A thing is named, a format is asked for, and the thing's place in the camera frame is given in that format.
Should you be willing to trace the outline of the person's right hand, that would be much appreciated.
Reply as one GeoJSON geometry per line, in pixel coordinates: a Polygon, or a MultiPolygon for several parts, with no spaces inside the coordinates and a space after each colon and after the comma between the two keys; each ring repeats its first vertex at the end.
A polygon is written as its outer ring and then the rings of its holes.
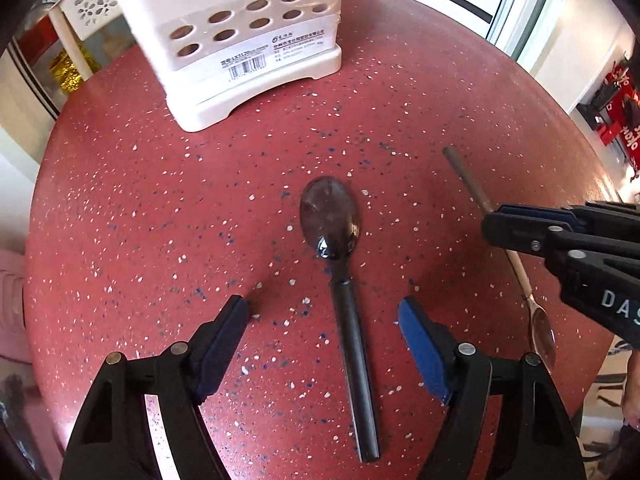
{"type": "Polygon", "coordinates": [[[622,412],[626,423],[640,429],[640,363],[639,353],[634,352],[627,365],[627,379],[623,394],[622,412]]]}

